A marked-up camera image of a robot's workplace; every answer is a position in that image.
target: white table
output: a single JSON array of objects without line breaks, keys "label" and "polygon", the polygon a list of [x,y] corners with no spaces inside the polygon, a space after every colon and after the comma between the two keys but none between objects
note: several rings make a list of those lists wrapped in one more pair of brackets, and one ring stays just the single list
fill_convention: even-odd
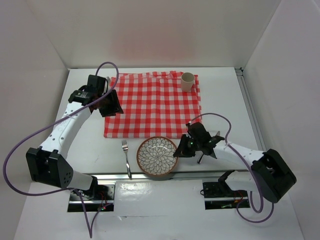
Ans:
[{"label": "white table", "polygon": [[[120,69],[126,73],[169,71],[170,68]],[[175,68],[199,75],[202,112],[225,115],[233,124],[230,140],[257,149],[248,113],[233,68]],[[70,71],[58,116],[67,105],[69,95],[87,82],[93,69]],[[102,69],[102,76],[113,76],[114,70]],[[203,123],[208,130],[226,133],[227,124],[207,116]],[[68,155],[71,166],[84,173],[126,173],[121,139],[103,137],[104,120],[94,112],[75,138]],[[129,161],[133,172],[140,172],[136,151],[143,139],[130,139]],[[236,165],[204,159],[179,162],[176,171],[222,170]],[[30,193],[43,193],[56,188],[32,183]],[[94,240],[303,240],[291,200],[285,195],[275,206],[270,220],[255,225],[240,219],[235,209],[205,210],[200,195],[201,180],[149,181],[117,183],[114,211],[99,213],[93,228]],[[15,234],[15,240],[88,240],[89,234],[82,212],[68,213],[68,192],[42,197],[27,197]],[[262,215],[241,209],[244,215],[257,220],[270,210],[266,203]],[[94,213],[89,213],[91,220]]]},{"label": "white table", "polygon": [[[235,69],[232,67],[197,67],[197,68],[121,68],[120,73],[146,73],[153,71],[177,70],[191,72],[199,77],[202,113],[218,113],[227,117],[232,123],[229,141],[247,148],[258,149],[253,128],[246,109],[245,101],[238,83]],[[95,69],[71,69],[61,99],[57,119],[63,115],[68,98],[74,90],[85,85],[89,74]],[[116,71],[112,68],[101,69],[102,77],[113,77]],[[224,136],[228,130],[225,120],[214,116],[204,116],[203,124],[207,131],[221,131]],[[126,159],[122,151],[121,138],[104,138],[104,119],[99,111],[83,124],[74,139],[67,161],[75,171],[82,173],[126,173]],[[136,153],[143,138],[127,139],[129,151],[128,161],[131,172],[141,173],[136,160]],[[178,146],[179,139],[173,139]],[[244,165],[236,165],[227,161],[215,160],[205,156],[202,164],[197,164],[199,155],[193,158],[180,158],[175,172],[187,171],[220,171],[228,169],[246,169]]]}]

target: silver fork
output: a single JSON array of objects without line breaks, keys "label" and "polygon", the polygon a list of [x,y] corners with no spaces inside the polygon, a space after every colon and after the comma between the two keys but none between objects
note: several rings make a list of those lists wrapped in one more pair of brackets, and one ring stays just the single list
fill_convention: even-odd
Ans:
[{"label": "silver fork", "polygon": [[128,176],[129,178],[131,179],[132,178],[132,175],[131,175],[131,171],[130,171],[130,165],[129,165],[129,161],[128,161],[128,143],[126,140],[122,140],[122,150],[124,151],[125,153],[125,160],[126,160],[126,171],[128,173]]}]

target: plate rim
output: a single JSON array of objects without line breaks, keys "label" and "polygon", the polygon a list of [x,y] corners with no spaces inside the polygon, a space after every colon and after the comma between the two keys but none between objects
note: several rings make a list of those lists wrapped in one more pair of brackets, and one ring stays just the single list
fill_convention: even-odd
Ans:
[{"label": "plate rim", "polygon": [[171,169],[170,171],[168,171],[168,172],[166,172],[166,173],[163,173],[163,174],[160,174],[160,175],[154,175],[154,174],[151,174],[151,173],[145,171],[145,170],[142,168],[142,166],[140,165],[140,163],[139,163],[138,154],[139,154],[139,152],[140,152],[140,149],[141,149],[141,147],[142,147],[143,144],[145,144],[147,141],[149,141],[149,140],[151,140],[151,139],[166,139],[166,140],[168,140],[168,141],[174,146],[174,149],[177,150],[176,144],[175,144],[171,139],[169,139],[169,138],[167,138],[167,137],[165,137],[165,136],[151,136],[151,137],[147,138],[146,140],[144,140],[144,141],[140,144],[140,146],[138,147],[138,150],[136,151],[136,163],[138,164],[138,166],[139,166],[139,168],[141,169],[141,171],[144,172],[145,174],[149,175],[149,176],[152,176],[152,177],[163,177],[163,176],[166,176],[166,175],[168,175],[169,173],[171,173],[171,172],[176,168],[176,166],[177,166],[177,164],[178,164],[178,160],[179,160],[179,158],[178,158],[177,156],[175,157],[175,164],[174,164],[174,166],[172,167],[172,169]]}]

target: patterned plate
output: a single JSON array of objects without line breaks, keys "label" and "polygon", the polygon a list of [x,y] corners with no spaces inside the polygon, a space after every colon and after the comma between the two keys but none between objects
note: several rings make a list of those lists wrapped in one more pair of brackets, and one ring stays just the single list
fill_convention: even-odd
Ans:
[{"label": "patterned plate", "polygon": [[150,137],[138,148],[136,161],[144,173],[162,177],[176,167],[178,163],[178,158],[174,157],[176,149],[176,145],[166,137]]}]

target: robotic arm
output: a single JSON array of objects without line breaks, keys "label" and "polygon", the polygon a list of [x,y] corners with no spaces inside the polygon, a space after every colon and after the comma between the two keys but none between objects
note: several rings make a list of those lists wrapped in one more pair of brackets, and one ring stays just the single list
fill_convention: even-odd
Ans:
[{"label": "robotic arm", "polygon": [[[297,182],[297,179],[280,154],[269,149],[266,152],[252,150],[231,142],[224,142],[224,137],[210,136],[200,123],[187,124],[188,134],[181,137],[174,157],[190,158],[196,151],[202,151],[215,159],[224,159],[235,164],[243,164],[239,156],[228,146],[234,147],[251,167],[261,188],[262,195],[272,203],[277,203],[285,193]],[[218,180],[226,190],[246,190],[256,192],[257,186],[250,172],[227,171]]]},{"label": "robotic arm", "polygon": [[[62,117],[68,116],[101,97],[108,90],[107,81],[106,78],[89,75],[87,85],[71,94]],[[38,148],[29,148],[26,160],[33,181],[58,188],[75,188],[82,190],[88,196],[94,196],[99,187],[97,178],[74,171],[66,159],[78,131],[96,109],[99,109],[102,117],[115,116],[116,113],[123,114],[116,90],[112,90],[97,104],[87,107],[57,124],[49,137]]]}]

